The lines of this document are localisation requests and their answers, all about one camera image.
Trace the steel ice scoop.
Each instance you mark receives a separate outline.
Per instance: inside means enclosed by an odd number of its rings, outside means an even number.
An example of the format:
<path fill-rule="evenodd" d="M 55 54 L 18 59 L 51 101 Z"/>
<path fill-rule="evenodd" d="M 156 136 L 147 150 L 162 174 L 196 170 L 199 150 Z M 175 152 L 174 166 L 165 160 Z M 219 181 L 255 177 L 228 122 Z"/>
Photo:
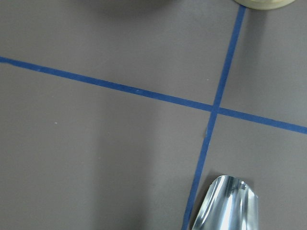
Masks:
<path fill-rule="evenodd" d="M 221 175 L 206 193 L 193 230 L 258 230 L 259 197 L 243 180 Z"/>

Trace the wooden cup stand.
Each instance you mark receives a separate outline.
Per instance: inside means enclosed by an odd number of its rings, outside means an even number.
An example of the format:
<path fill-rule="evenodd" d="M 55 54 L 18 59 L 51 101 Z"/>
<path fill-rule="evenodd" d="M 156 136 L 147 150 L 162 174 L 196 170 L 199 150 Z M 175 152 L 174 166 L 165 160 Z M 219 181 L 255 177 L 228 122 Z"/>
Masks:
<path fill-rule="evenodd" d="M 287 6 L 295 0 L 234 0 L 234 2 L 254 10 L 275 10 Z"/>

